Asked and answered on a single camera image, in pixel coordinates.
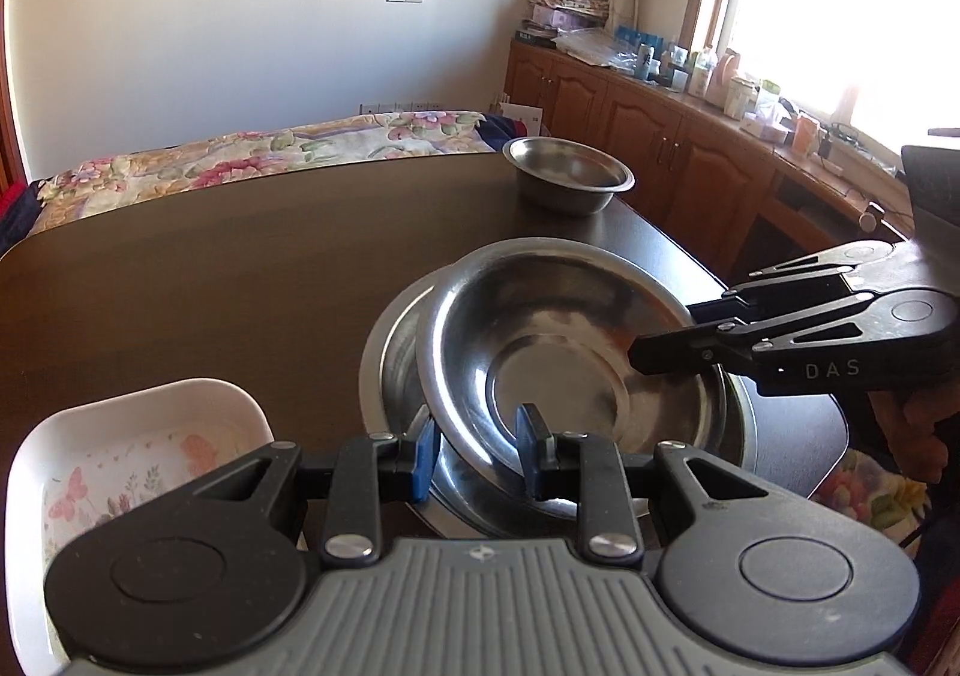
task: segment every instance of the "bed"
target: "bed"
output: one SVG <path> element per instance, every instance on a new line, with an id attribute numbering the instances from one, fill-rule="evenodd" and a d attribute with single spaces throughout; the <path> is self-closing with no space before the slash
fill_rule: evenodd
<path id="1" fill-rule="evenodd" d="M 522 124 L 468 110 L 360 115 L 96 158 L 35 186 L 29 235 L 184 191 L 358 161 L 498 150 Z"/>

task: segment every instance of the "window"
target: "window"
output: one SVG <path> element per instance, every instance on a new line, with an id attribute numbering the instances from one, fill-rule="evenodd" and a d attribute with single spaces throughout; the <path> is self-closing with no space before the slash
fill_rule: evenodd
<path id="1" fill-rule="evenodd" d="M 730 0 L 719 47 L 897 154 L 960 126 L 960 0 Z"/>

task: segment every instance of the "wooden door frame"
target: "wooden door frame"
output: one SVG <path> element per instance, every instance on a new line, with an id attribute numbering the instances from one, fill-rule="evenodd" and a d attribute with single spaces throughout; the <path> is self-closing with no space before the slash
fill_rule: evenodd
<path id="1" fill-rule="evenodd" d="M 13 120 L 13 101 L 10 94 L 10 75 L 7 72 L 7 36 L 4 30 L 4 2 L 0 0 L 0 182 L 14 184 L 26 181 L 23 157 L 16 138 Z"/>

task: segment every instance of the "gray ribbed handle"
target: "gray ribbed handle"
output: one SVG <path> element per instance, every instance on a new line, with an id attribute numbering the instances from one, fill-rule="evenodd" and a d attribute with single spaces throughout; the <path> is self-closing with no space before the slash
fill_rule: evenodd
<path id="1" fill-rule="evenodd" d="M 906 676 L 892 658 L 810 673 Z M 280 634 L 209 676 L 758 676 L 677 627 L 640 575 L 562 540 L 400 540 L 329 573 Z M 112 676 L 72 663 L 65 676 Z"/>

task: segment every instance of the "floral bedspread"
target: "floral bedspread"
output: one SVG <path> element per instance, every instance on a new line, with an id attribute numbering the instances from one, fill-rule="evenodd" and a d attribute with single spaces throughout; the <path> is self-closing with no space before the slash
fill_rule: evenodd
<path id="1" fill-rule="evenodd" d="M 357 161 L 493 150 L 476 112 L 360 115 L 280 131 L 241 131 L 174 148 L 85 161 L 49 181 L 35 235 L 181 191 Z"/>
<path id="2" fill-rule="evenodd" d="M 855 449 L 847 449 L 813 499 L 880 530 L 897 543 L 920 526 L 930 508 L 926 484 L 888 473 L 869 454 Z M 907 553 L 914 557 L 919 547 L 918 538 L 907 547 Z"/>

